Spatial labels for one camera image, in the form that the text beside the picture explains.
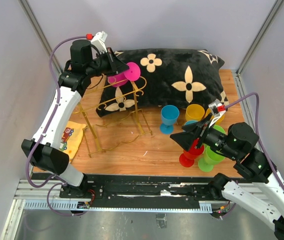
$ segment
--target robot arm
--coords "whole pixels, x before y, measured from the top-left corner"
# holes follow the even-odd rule
[[[63,73],[59,76],[60,99],[58,101],[56,91],[42,125],[32,140],[25,139],[22,143],[22,149],[28,156],[35,144],[41,140],[31,156],[31,164],[58,175],[69,185],[79,189],[83,195],[88,188],[86,176],[69,164],[69,156],[59,151],[59,147],[67,122],[86,88],[91,84],[91,78],[102,74],[112,76],[128,70],[128,66],[117,59],[112,49],[105,47],[106,37],[105,32],[99,32],[92,41],[80,39],[72,43],[71,59],[67,61]],[[95,59],[92,57],[92,48],[98,52]],[[56,111],[55,115],[50,119],[53,111]]]
[[[212,114],[209,114],[200,122],[183,126],[184,132],[172,134],[170,137],[186,151],[189,151],[194,140],[198,139],[197,148],[207,144],[217,154],[234,160],[237,172],[258,187],[273,204],[246,192],[220,173],[209,183],[210,193],[217,200],[225,198],[239,204],[273,229],[279,240],[284,240],[284,191],[275,174],[283,184],[284,180],[277,170],[275,173],[271,170],[265,154],[254,147],[259,136],[248,124],[233,124],[225,135],[212,128],[214,121],[221,117],[221,113],[225,113],[225,109],[216,102],[210,105],[210,108],[215,113],[212,121]]]

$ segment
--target pillow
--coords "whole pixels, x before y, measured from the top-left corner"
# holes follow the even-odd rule
[[[138,107],[174,105],[187,108],[189,104],[208,104],[219,99],[228,104],[218,70],[224,61],[207,50],[149,48],[116,51],[115,55],[124,63],[134,62],[146,78],[144,95],[137,97]],[[137,87],[144,86],[144,80],[135,81]],[[105,88],[100,103],[133,91],[127,82],[120,87]],[[118,111],[134,108],[133,94],[108,102],[96,109],[102,117]]]

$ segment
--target blue cup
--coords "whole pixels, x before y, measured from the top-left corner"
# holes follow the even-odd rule
[[[190,121],[187,121],[184,125],[189,125],[189,124],[194,124],[194,123],[197,123],[198,121],[197,120],[190,120]]]
[[[160,130],[163,134],[171,134],[174,130],[173,125],[176,123],[180,111],[176,106],[167,105],[161,110],[162,124]]]

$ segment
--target gold metal stand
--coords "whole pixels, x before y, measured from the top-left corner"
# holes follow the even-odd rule
[[[92,154],[94,154],[94,153],[105,152],[105,151],[113,150],[113,149],[117,148],[118,146],[120,146],[120,145],[122,145],[122,144],[131,143],[131,142],[135,141],[139,136],[142,136],[142,135],[144,135],[144,134],[150,133],[151,135],[153,135],[153,132],[152,132],[151,128],[149,127],[149,125],[148,125],[148,123],[147,123],[147,120],[146,120],[146,118],[145,118],[145,115],[144,115],[144,113],[143,113],[143,109],[141,109],[141,108],[138,109],[138,107],[137,107],[137,97],[140,96],[140,95],[138,94],[138,92],[140,92],[141,95],[144,95],[144,91],[142,91],[142,89],[144,89],[145,86],[146,86],[146,84],[147,84],[147,81],[146,81],[146,79],[145,79],[144,77],[141,76],[140,78],[145,81],[144,86],[141,87],[141,88],[138,88],[138,87],[136,86],[136,84],[135,84],[133,81],[130,81],[130,83],[131,83],[131,85],[132,85],[132,87],[133,87],[133,90],[132,90],[131,92],[129,92],[129,93],[123,94],[123,95],[121,95],[121,96],[112,98],[112,99],[107,100],[107,101],[104,101],[104,102],[102,102],[102,103],[99,103],[98,105],[89,107],[89,108],[87,108],[87,109],[83,109],[82,105],[81,105],[80,103],[78,104],[78,105],[79,105],[79,108],[80,108],[80,111],[74,112],[73,114],[82,113],[82,114],[83,114],[83,117],[84,117],[84,119],[85,119],[85,121],[86,121],[86,123],[87,123],[87,128],[83,129],[83,133],[84,133],[84,139],[85,139],[85,142],[86,142],[86,147],[87,147],[87,150],[88,150],[88,155],[89,155],[90,158],[92,157]],[[93,90],[93,91],[91,91],[91,92],[89,92],[89,93],[86,93],[86,94],[90,94],[90,93],[93,93],[93,92],[98,91],[98,90],[102,90],[102,89],[105,89],[105,88],[108,88],[108,87],[112,87],[112,85],[118,84],[118,83],[121,83],[121,82],[124,82],[124,81],[126,81],[126,79],[125,79],[125,80],[122,80],[122,81],[119,81],[119,82],[112,83],[112,84],[107,85],[107,86],[104,86],[104,87],[102,87],[102,88],[97,88],[97,89],[95,89],[95,90]],[[90,122],[89,122],[89,120],[88,120],[88,117],[87,117],[87,114],[86,114],[86,111],[87,111],[87,110],[92,109],[92,108],[97,108],[98,110],[101,110],[100,107],[106,108],[106,107],[107,107],[107,104],[106,104],[106,103],[109,103],[109,102],[111,102],[111,101],[113,101],[113,100],[116,100],[116,99],[119,99],[119,98],[124,98],[124,101],[125,101],[125,100],[126,100],[126,96],[129,95],[129,94],[133,94],[133,97],[134,97],[134,106],[135,106],[135,110],[134,110],[134,111],[130,112],[126,117],[124,117],[124,118],[122,118],[122,119],[119,119],[119,120],[116,120],[116,121],[112,121],[112,122],[109,122],[109,123],[104,124],[104,125],[98,125],[98,124],[96,124],[96,125],[91,125],[91,124],[90,124]],[[141,125],[141,123],[140,123],[139,112],[141,113],[141,115],[142,115],[143,118],[144,118],[144,121],[145,121],[146,126],[147,126],[147,130],[144,130],[143,127],[142,127],[142,125]],[[111,124],[111,123],[115,123],[115,122],[119,122],[119,121],[122,121],[122,120],[124,120],[124,119],[127,119],[130,115],[133,115],[133,116],[134,116],[134,119],[135,119],[136,124],[137,124],[137,126],[138,126],[139,134],[138,134],[135,138],[133,138],[132,140],[130,140],[130,141],[121,141],[121,142],[117,143],[114,147],[111,147],[111,148],[103,148],[103,147],[101,146],[101,143],[100,143],[99,139],[98,139],[98,136],[97,136],[95,127],[101,127],[101,128],[102,128],[102,127],[106,127],[107,125],[109,125],[109,124]],[[87,138],[86,138],[86,134],[85,134],[87,129],[89,129],[89,130],[91,131],[91,133],[92,133],[92,135],[93,135],[93,137],[94,137],[94,141],[95,141],[96,148],[97,148],[97,150],[94,151],[94,152],[91,152],[91,151],[90,151],[90,148],[89,148],[89,144],[88,144],[88,141],[87,141]]]

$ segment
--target wooden table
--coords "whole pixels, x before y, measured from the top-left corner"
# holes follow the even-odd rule
[[[238,99],[234,80],[230,70],[221,70],[220,77],[224,90],[229,102]],[[92,79],[92,84],[95,84],[98,78]],[[93,104],[97,104],[100,100],[101,91],[84,95],[81,100],[83,108],[88,108]],[[128,144],[123,144],[118,148],[107,151],[98,152],[88,156],[86,143],[83,140],[80,148],[73,160],[73,166],[83,173],[94,174],[126,174],[126,175],[162,175],[162,176],[193,176],[193,177],[211,177],[217,173],[223,173],[229,177],[238,177],[236,170],[233,168],[234,162],[225,159],[219,165],[216,165],[211,172],[202,172],[195,162],[194,166],[186,168],[179,163],[179,156],[182,154],[182,148],[169,138],[169,135],[164,135],[160,132],[161,124],[161,108],[149,107],[144,108],[144,114],[149,126],[153,130],[153,136],[145,134],[136,139],[136,141]],[[105,124],[109,121],[120,119],[128,114],[125,112],[117,112],[105,116],[98,117],[95,109],[87,111],[88,118],[91,124]],[[77,123],[85,123],[82,114],[73,114],[71,121]],[[228,127],[237,122],[243,122],[243,115],[240,105],[235,105],[230,108],[225,114],[225,119],[220,124],[226,131]],[[174,132],[181,132],[181,126],[185,123],[185,110],[180,111],[180,117],[177,124],[174,126]],[[98,128],[98,136],[101,139],[101,144],[104,148],[111,148],[118,141],[129,141],[138,134],[137,125],[132,117],[112,123],[107,127]],[[89,142],[90,149],[94,151],[95,142],[89,129],[86,131],[86,136]]]

